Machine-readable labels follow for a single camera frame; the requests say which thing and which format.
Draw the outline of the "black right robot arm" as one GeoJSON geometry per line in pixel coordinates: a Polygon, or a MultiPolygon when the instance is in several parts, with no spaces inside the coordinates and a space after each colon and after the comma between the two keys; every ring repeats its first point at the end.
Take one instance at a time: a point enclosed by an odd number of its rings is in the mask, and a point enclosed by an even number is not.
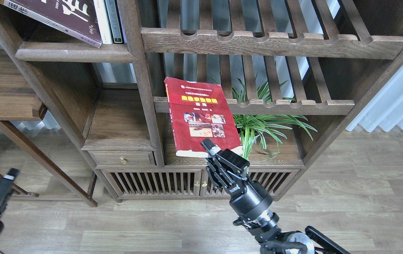
{"type": "Polygon", "coordinates": [[[230,195],[229,204],[237,213],[235,226],[243,226],[260,244],[261,254],[346,254],[347,251],[312,226],[304,232],[283,232],[279,216],[270,211],[269,193],[246,173],[249,161],[229,149],[222,150],[210,139],[201,142],[207,151],[207,172],[214,189],[230,195]]]}

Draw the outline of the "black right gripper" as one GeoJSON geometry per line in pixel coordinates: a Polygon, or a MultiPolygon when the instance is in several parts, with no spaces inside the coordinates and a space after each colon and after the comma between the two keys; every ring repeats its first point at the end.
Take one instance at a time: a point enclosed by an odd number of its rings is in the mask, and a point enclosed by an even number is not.
{"type": "Polygon", "coordinates": [[[263,230],[277,227],[278,216],[269,209],[271,196],[247,174],[249,161],[229,149],[220,149],[209,138],[200,144],[208,153],[206,170],[213,189],[230,195],[229,204],[239,216],[234,225],[263,230]]]}

